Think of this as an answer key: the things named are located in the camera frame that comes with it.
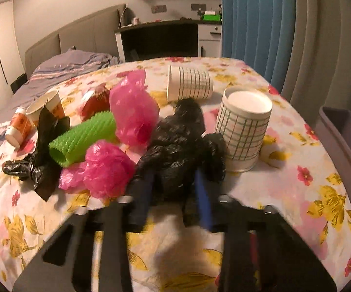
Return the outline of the grey wall socket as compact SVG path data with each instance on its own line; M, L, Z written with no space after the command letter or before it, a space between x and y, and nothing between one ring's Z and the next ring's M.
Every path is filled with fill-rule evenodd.
M151 12L152 12L152 14L166 13L167 6L166 5L153 5L153 6L151 6Z
M191 4L191 10L192 11L206 11L206 5L205 4L192 3Z

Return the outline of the lying checked paper cup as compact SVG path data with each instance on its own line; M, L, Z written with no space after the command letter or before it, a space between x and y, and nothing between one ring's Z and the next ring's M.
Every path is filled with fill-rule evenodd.
M167 77L167 101L205 100L212 96L214 83L206 71L170 65Z

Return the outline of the purple plastic trash bin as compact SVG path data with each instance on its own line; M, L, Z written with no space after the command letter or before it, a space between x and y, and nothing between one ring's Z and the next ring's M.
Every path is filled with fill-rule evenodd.
M341 176L351 201L351 111L321 107L315 132Z

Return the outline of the red snack wrapper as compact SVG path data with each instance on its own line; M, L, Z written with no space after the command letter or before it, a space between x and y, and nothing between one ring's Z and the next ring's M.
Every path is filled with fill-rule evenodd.
M83 95L77 111L81 121L90 119L98 112L110 110L109 92L106 84L101 83Z

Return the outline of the upright checked paper cup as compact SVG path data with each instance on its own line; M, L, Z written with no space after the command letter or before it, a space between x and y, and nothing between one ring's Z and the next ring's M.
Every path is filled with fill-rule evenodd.
M225 141L226 171L249 171L257 163L272 109L271 99L257 90L231 86L224 91L215 132Z

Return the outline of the orange patterned paper cup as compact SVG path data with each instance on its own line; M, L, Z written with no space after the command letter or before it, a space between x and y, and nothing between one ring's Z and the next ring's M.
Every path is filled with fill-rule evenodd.
M41 110L47 108L58 119L65 117L65 112L59 97L58 90L50 90L33 101L26 109L26 116L37 127Z

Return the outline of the green box on desk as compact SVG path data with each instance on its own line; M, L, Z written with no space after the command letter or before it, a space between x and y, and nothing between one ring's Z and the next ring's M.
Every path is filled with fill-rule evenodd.
M222 20L222 17L219 11L205 11L203 13L203 20L220 22Z

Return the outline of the green foam net sleeve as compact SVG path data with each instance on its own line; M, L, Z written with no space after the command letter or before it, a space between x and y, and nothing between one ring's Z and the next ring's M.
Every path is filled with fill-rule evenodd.
M113 114L110 111L98 112L51 141L49 155L58 165L67 168L84 161L86 151L98 140L114 141L115 131Z

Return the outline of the white drawer cabinet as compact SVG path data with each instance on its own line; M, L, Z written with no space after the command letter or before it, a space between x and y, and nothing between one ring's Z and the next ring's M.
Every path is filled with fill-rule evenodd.
M198 56L221 57L222 26L214 24L198 24Z

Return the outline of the purple striped duvet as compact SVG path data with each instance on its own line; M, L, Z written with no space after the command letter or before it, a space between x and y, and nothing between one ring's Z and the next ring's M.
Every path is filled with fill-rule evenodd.
M35 99L61 82L119 63L118 56L74 48L44 61L0 110L0 145L5 141L5 131L16 108L27 108Z

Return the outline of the small orange paper cup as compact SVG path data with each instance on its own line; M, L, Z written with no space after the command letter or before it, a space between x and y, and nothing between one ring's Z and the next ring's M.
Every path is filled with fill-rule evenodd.
M25 138L31 133L33 122L26 115L26 108L17 107L5 133L6 141L15 148L20 148Z

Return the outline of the pink plastic bag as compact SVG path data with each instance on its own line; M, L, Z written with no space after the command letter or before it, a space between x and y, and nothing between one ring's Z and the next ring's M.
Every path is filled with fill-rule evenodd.
M160 108L147 92L146 71L123 73L122 80L110 90L110 111L116 122L117 138L129 146L147 146Z
M117 198L134 173L135 163L124 151L99 140L87 149L83 162L62 170L59 188L67 193L88 190L94 198Z

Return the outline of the blue and grey curtain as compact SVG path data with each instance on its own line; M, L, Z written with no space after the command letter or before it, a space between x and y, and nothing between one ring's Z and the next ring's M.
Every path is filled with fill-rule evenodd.
M351 111L351 0L222 0L224 57L245 61L309 123Z

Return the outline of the grey padded headboard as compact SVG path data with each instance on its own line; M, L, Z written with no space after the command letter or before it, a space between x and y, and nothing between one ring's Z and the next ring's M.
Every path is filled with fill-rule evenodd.
M114 5L80 18L50 33L29 47L24 55L27 77L44 61L75 47L80 51L119 55L115 31L125 24L125 4Z

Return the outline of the large black plastic bag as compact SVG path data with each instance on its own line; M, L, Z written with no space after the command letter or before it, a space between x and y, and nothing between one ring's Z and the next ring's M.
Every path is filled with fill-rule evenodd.
M141 180L150 171L154 174L153 204L182 201L193 190L198 169L209 181L223 182L225 151L221 134L205 133L200 105L193 98L182 99L174 114L160 120L152 131L133 181Z

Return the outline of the crumpled pink plastic bag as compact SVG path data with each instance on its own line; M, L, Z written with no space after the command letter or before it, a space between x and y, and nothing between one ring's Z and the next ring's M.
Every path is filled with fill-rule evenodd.
M59 188L67 193L88 190L94 198L117 198L134 173L135 163L124 151L99 140L87 149L83 162L62 170Z

